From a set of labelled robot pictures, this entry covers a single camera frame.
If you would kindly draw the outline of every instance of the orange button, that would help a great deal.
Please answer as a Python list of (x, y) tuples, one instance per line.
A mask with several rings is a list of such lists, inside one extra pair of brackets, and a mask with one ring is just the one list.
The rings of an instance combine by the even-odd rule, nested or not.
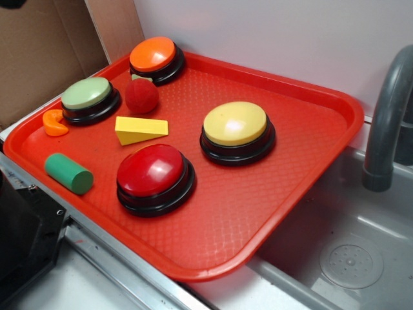
[(153, 37), (140, 42), (130, 53), (130, 64), (141, 72), (165, 67), (176, 53), (174, 42), (167, 37)]

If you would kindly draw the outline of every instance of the faucet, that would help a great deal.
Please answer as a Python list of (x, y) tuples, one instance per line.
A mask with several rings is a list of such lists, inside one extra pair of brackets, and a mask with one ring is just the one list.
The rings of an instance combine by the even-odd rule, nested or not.
[(374, 110), (362, 182), (366, 189), (390, 188), (393, 161), (413, 165), (413, 45), (394, 58)]

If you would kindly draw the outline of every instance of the tray rim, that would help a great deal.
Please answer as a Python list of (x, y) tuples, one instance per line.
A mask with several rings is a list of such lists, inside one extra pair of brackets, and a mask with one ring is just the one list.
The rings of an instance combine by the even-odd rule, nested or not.
[[(128, 58), (129, 55), (122, 57), (93, 76), (103, 76), (108, 80), (114, 79), (116, 76), (120, 75), (120, 73), (127, 70)], [(25, 136), (33, 130), (37, 130), (39, 127), (43, 126), (43, 123), (41, 122), (41, 115), (43, 115), (46, 110), (55, 108), (55, 106), (61, 102), (61, 96), (51, 101), (49, 105), (39, 109), (19, 124), (7, 137), (3, 148), (5, 154), (20, 165), (24, 170), (39, 179), (39, 181), (43, 182), (47, 187), (49, 187), (49, 189), (56, 192), (56, 194), (62, 197), (62, 199), (73, 205), (79, 212), (83, 213), (93, 222), (101, 226), (109, 234), (133, 250), (133, 252), (137, 255), (140, 255), (145, 260), (150, 262), (150, 264), (158, 267), (158, 269), (167, 276), (184, 282), (199, 282), (212, 280), (229, 272), (235, 271), (254, 255), (265, 239), (274, 229), (276, 229), (277, 225), (279, 225), (283, 218), (287, 216), (289, 211), (294, 208), (299, 199), (309, 190), (309, 188), (325, 172), (330, 164), (339, 156), (341, 151), (356, 135), (364, 123), (364, 112), (356, 99), (337, 90), (320, 87), (311, 83), (297, 81), (295, 79), (270, 74), (260, 70), (226, 63), (224, 61), (211, 59), (190, 52), (185, 52), (185, 58), (188, 67), (194, 70), (199, 70), (241, 83), (244, 83), (243, 79), (247, 77), (249, 85), (272, 92), (277, 92), (278, 94), (294, 97), (296, 99), (302, 99), (303, 101), (311, 103), (314, 102), (313, 100), (309, 100), (309, 96), (311, 95), (312, 98), (315, 96), (318, 98), (316, 103), (317, 105), (321, 105), (339, 112), (347, 122), (347, 130), (342, 137), (340, 137), (340, 139), (336, 140), (334, 146), (325, 154), (323, 161), (320, 161), (317, 165), (313, 166), (306, 177), (301, 180), (297, 186), (300, 188), (300, 191), (295, 188), (279, 205), (279, 207), (274, 210), (271, 217), (262, 224), (261, 228), (251, 237), (245, 246), (232, 258), (219, 265), (215, 265), (209, 269), (187, 269), (162, 255), (159, 251), (145, 251), (145, 255), (140, 254), (138, 249), (141, 249), (142, 247), (145, 249), (151, 249), (152, 246), (140, 238), (137, 240), (137, 236), (127, 233), (126, 231), (113, 228), (114, 223), (105, 214), (100, 214), (99, 222), (96, 222), (94, 219), (94, 217), (96, 217), (95, 213), (88, 206), (88, 203), (83, 202), (79, 196), (74, 195), (69, 191), (59, 191), (60, 188), (56, 182), (46, 179), (46, 175), (45, 173), (42, 173), (43, 171), (41, 168), (31, 165), (29, 159), (19, 155), (19, 146), (15, 145), (14, 139), (17, 139), (16, 137), (18, 136)]]

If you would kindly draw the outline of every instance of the sink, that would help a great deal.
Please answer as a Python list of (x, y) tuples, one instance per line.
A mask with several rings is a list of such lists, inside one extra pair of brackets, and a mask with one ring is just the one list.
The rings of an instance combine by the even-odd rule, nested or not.
[(361, 184), (364, 152), (347, 148), (250, 263), (313, 309), (411, 309), (413, 170), (392, 187)]

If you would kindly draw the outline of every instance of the orange arc block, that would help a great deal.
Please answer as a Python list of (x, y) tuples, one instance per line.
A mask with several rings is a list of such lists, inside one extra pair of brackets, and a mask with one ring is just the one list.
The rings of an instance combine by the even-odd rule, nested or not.
[(63, 110), (48, 110), (43, 114), (43, 126), (49, 136), (58, 137), (66, 134), (69, 128), (60, 124), (63, 119)]

